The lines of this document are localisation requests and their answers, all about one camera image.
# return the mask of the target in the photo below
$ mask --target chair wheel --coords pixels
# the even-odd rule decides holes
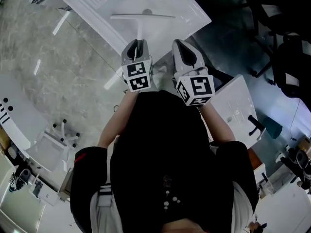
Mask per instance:
[[[257,72],[256,72],[256,71],[254,71],[254,70],[251,70],[251,71],[250,71],[250,74],[251,74],[253,77],[256,77]]]
[[[268,80],[268,83],[269,83],[270,85],[276,85],[275,82],[274,82],[273,80]]]

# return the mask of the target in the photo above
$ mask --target teal object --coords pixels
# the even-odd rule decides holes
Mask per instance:
[[[266,127],[266,131],[273,139],[277,139],[283,130],[283,126],[275,122],[268,116],[262,122],[263,126]]]

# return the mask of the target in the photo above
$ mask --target marble floor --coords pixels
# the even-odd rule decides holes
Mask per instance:
[[[81,133],[78,149],[95,145],[127,85],[121,58],[76,13],[4,0],[0,6],[0,71],[10,71],[50,122],[66,118]]]

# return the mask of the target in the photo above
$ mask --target gray floor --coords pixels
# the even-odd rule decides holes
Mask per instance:
[[[266,76],[255,79],[248,74],[250,68],[259,70],[269,59],[247,37],[253,24],[251,11],[245,8],[228,12],[241,2],[206,0],[212,23],[194,39],[210,65],[232,76],[244,75],[259,118],[268,115],[283,125],[278,139],[266,133],[254,146],[269,175],[279,165],[274,163],[278,153],[286,144],[296,144],[292,137],[311,135],[311,116],[300,103],[293,120],[299,100],[285,97],[266,82]],[[267,32],[261,27],[259,39],[266,44]],[[171,65],[169,56],[157,66]],[[0,7],[0,71],[15,74],[50,123],[66,118],[81,133],[80,148],[96,144],[113,107],[123,97],[127,86],[119,77],[119,67],[117,53],[75,13],[29,4],[27,0],[5,0]]]

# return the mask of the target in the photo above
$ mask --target white sleeve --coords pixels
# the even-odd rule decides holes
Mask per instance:
[[[253,209],[246,193],[236,182],[233,182],[233,206],[231,233],[241,233],[252,217]]]

